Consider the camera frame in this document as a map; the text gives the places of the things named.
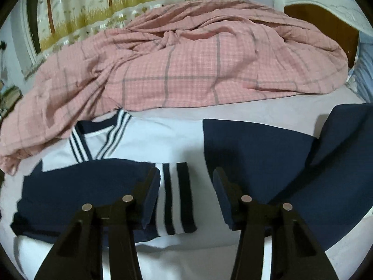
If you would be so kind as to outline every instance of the clamp jaw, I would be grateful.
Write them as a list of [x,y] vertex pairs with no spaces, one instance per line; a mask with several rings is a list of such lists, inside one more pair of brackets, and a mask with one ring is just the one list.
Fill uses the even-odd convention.
[[42,263],[35,280],[101,280],[104,227],[109,227],[109,261],[112,280],[141,280],[132,230],[145,228],[157,200],[160,172],[152,168],[131,195],[113,205],[87,203],[74,216]]
[[231,280],[261,280],[266,236],[272,236],[271,280],[338,280],[291,204],[259,204],[231,183],[222,168],[214,170],[213,185],[225,222],[231,230],[241,230]]

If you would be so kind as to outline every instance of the pink plaid blanket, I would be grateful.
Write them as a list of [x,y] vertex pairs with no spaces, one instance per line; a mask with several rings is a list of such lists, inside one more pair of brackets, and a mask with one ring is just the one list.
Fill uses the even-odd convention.
[[14,174],[72,126],[115,108],[200,107],[325,94],[347,57],[315,26],[248,0],[198,0],[148,11],[123,29],[63,48],[7,117],[0,167]]

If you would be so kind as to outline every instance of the navy collar with white stripes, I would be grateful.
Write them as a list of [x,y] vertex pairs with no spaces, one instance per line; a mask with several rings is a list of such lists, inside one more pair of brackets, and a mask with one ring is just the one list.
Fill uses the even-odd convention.
[[[92,122],[86,120],[79,121],[75,127],[73,127],[69,138],[69,144],[77,163],[107,159],[110,157],[123,138],[124,131],[131,117],[132,116],[126,113],[123,109],[119,109],[113,117],[101,122]],[[112,128],[107,134],[104,146],[102,146],[96,157],[93,159],[84,135],[87,133],[94,133],[111,126]]]

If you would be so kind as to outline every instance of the metal pin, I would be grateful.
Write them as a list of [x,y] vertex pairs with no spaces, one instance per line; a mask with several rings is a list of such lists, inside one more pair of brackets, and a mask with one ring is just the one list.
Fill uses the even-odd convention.
[[122,198],[123,202],[131,202],[133,199],[134,197],[132,195],[125,195]]
[[241,200],[242,200],[242,202],[250,203],[252,201],[252,198],[250,196],[248,196],[248,195],[243,195],[241,197]]
[[86,203],[85,205],[82,206],[82,210],[84,210],[85,212],[91,209],[92,209],[92,204]]
[[283,209],[285,210],[292,210],[293,209],[293,206],[290,204],[290,203],[284,203],[282,205]]

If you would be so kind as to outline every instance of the white bed sheet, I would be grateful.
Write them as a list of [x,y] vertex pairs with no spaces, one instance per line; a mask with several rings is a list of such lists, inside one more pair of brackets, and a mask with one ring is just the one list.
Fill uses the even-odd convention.
[[[195,109],[154,109],[132,114],[144,118],[195,120],[213,118],[249,121],[318,137],[333,107],[344,103],[361,103],[361,100],[346,87],[341,87],[327,95],[298,95]],[[17,238],[9,225],[19,200],[23,176],[31,172],[40,157],[41,155],[38,155],[22,161],[20,170],[15,177],[6,176],[0,193],[2,213],[0,242],[12,262],[29,280],[35,277],[51,245],[27,237]],[[216,208],[216,198],[211,199],[211,202],[215,203]],[[164,238],[157,238],[138,246],[143,278],[145,280],[230,279],[239,233],[229,231],[219,212],[215,222],[213,228],[199,229],[193,234],[175,236],[172,238],[176,239],[173,243],[165,241]],[[211,239],[211,233],[215,234],[215,240]],[[346,237],[326,252],[341,280],[347,280],[365,257],[373,244],[372,233],[373,217],[364,218]],[[269,279],[270,251],[271,242],[270,239],[267,239],[263,280]],[[104,252],[103,269],[104,279],[108,280],[110,274],[106,251]]]

